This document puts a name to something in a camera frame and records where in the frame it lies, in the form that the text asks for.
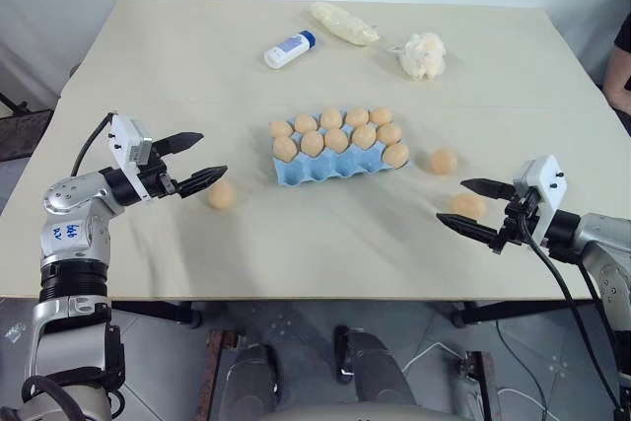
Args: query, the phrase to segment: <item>person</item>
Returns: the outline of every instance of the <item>person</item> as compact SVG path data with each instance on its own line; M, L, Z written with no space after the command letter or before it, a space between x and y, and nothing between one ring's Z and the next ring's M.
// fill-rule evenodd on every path
M341 384L354 380L359 401L416 405L405 376L375 335L338 325L333 345L337 380ZM220 421L256 421L274 412L281 382L273 348L251 344L228 372Z
M631 135L631 13L614 41L602 91Z

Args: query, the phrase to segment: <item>egg tray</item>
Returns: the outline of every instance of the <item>egg tray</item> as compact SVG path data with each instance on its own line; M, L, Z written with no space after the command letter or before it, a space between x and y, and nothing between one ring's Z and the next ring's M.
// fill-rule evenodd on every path
M342 117L346 118L346 112L340 111ZM319 123L319 114L312 117ZM294 126L294 118L287 120L292 127ZM351 140L354 127L344 123L341 127L342 131ZM322 136L326 133L324 128L317 130ZM296 142L300 149L300 142L303 134L294 132L291 135L292 140ZM350 177L352 175L372 175L383 170L391 170L392 167L382 161L382 153L386 145L379 140L368 149L363 150L357 145L350 143L349 147L342 153L337 153L330 148L324 147L322 152L315 158L298 152L298 155L290 163L285 163L276 157L273 157L278 184L281 186L297 186L305 181L324 181L330 177Z

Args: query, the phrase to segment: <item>brown egg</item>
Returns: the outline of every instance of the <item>brown egg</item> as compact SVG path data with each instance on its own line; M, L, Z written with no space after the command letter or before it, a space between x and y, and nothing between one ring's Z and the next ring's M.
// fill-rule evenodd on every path
M316 157L324 148L324 139L317 130L312 130L303 135L300 142L300 151L310 157Z
M434 175L451 175L457 168L457 155L453 150L441 148L430 157L430 169Z
M342 126L342 114L334 107L328 108L319 117L319 125L326 130L340 128Z
M291 162L298 155L298 147L289 137L277 137L272 146L274 156L285 163Z
M351 127L359 127L368 123L368 111L357 107L346 114L346 123Z
M342 153L348 148L348 136L339 128L332 128L324 135L324 145L334 152Z
M458 194L452 200L452 212L477 221L486 214L486 204L477 194Z
M386 145L398 142L402 136L401 127L395 123L387 123L377 129L377 139Z
M237 196L227 179L220 179L208 189L208 203L215 209L230 209L235 205Z
M368 124L360 125L355 129L351 136L351 141L362 150L367 150L373 146L377 132Z
M410 158L410 149L402 143L394 143L384 150L382 160L393 168L401 168Z
M272 138L289 137L292 133L294 133L294 129L284 120L269 122L269 135Z
M312 130L317 130L317 122L310 115L301 113L296 115L296 118L294 119L294 128L299 133L311 132Z
M371 122L375 125L384 125L392 122L392 112L387 107L379 107L371 110Z

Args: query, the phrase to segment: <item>plastic bag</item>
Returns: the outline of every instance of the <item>plastic bag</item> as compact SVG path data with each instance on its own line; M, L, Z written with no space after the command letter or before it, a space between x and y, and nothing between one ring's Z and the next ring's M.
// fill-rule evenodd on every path
M311 12L332 34L353 44L365 46L379 39L373 27L336 5L314 2Z
M445 72L447 51L436 34L412 34L404 46L390 51L398 54L401 67L412 79L434 79Z

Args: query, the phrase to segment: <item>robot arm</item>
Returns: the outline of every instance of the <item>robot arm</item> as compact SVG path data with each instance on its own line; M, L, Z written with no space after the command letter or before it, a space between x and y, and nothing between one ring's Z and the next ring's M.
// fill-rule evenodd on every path
M114 115L108 137L120 169L65 178L44 196L41 291L33 315L25 404L20 410L0 410L2 421L74 421L72 407L83 413L77 419L112 418L107 394L119 396L125 362L107 297L109 221L141 200L175 193L187 197L227 169L201 170L182 182L171 179L162 158L190 148L203 137L198 133L153 142L139 122Z
M437 214L443 224L501 253L508 242L524 242L518 221L526 215L532 237L548 248L551 258L582 263L595 278L611 327L631 330L631 221L598 214L580 217L559 210L567 183L552 156L528 162L514 184L486 178L461 184L486 197L508 200L504 225L495 231L457 214Z

